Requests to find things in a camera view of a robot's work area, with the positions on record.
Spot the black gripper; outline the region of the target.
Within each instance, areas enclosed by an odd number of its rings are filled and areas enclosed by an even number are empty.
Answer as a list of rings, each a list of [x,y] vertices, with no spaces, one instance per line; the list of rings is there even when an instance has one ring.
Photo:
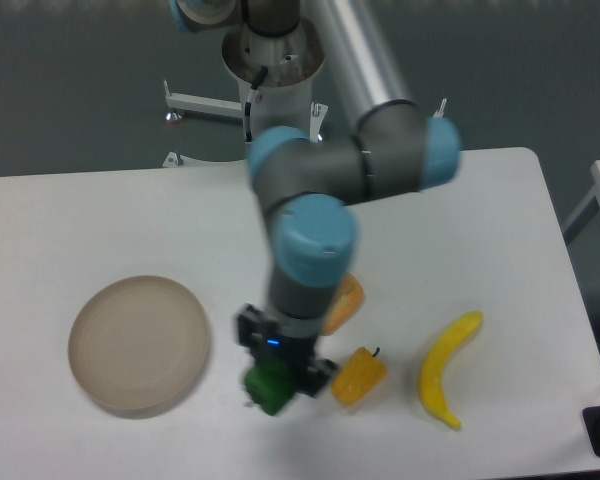
[[[256,362],[287,364],[299,394],[315,398],[338,372],[336,362],[316,357],[319,326],[314,320],[279,317],[245,304],[236,315],[236,329],[238,343]]]

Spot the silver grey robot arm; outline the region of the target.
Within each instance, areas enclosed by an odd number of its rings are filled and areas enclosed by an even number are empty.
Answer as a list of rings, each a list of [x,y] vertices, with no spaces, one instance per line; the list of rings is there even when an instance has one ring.
[[[251,400],[319,393],[336,372],[315,352],[357,241],[354,204],[455,175],[455,125],[415,104],[366,1],[174,1],[189,32],[225,28],[244,83],[251,188],[272,254],[265,303],[237,315]]]

